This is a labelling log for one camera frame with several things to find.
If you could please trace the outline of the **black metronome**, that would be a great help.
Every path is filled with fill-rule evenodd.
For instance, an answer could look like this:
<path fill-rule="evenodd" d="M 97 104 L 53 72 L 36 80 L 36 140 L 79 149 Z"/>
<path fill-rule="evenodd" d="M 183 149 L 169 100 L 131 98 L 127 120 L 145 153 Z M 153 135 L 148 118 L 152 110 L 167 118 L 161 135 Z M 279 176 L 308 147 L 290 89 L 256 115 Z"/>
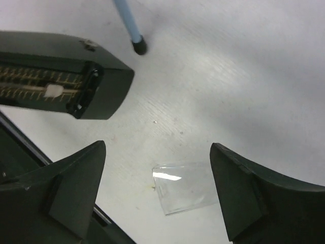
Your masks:
<path fill-rule="evenodd" d="M 100 45 L 75 36 L 1 32 L 1 104 L 109 119 L 134 71 Z"/>

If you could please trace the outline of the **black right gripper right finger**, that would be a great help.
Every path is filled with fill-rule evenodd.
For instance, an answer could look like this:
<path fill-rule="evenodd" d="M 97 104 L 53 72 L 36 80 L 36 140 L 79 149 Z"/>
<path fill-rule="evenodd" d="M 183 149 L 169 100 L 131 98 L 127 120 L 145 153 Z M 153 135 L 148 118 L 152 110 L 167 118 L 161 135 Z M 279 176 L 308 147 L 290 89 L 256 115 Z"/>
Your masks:
<path fill-rule="evenodd" d="M 278 173 L 220 143 L 210 164 L 232 243 L 324 243 L 324 187 Z"/>

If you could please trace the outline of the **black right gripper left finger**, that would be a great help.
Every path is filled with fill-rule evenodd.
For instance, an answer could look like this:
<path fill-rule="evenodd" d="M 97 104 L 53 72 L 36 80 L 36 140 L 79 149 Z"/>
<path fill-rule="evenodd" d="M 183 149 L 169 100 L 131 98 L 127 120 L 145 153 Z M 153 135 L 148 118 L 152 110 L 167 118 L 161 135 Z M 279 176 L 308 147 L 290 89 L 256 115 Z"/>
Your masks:
<path fill-rule="evenodd" d="M 82 243 L 106 158 L 104 141 L 1 184 L 1 243 Z"/>

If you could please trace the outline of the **clear plastic metronome cover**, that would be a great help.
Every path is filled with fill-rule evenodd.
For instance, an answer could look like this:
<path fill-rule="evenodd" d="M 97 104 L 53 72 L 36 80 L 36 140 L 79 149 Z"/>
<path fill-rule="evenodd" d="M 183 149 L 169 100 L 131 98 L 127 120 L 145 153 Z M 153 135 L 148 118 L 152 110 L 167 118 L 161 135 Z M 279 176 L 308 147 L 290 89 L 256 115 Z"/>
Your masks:
<path fill-rule="evenodd" d="M 166 216 L 219 202 L 207 162 L 161 164 L 152 168 L 154 189 Z"/>

